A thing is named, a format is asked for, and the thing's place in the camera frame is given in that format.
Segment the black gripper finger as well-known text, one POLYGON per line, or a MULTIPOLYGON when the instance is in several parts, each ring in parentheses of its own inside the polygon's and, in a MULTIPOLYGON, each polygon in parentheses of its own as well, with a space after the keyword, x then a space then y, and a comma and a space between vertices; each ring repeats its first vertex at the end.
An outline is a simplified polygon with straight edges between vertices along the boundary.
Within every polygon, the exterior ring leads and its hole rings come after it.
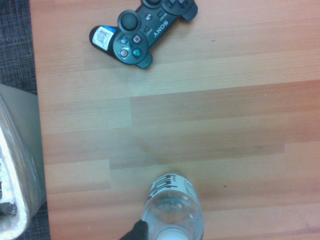
POLYGON ((149 239, 149 226, 146 221, 137 221, 133 228, 127 232, 120 240, 148 240, 149 239))

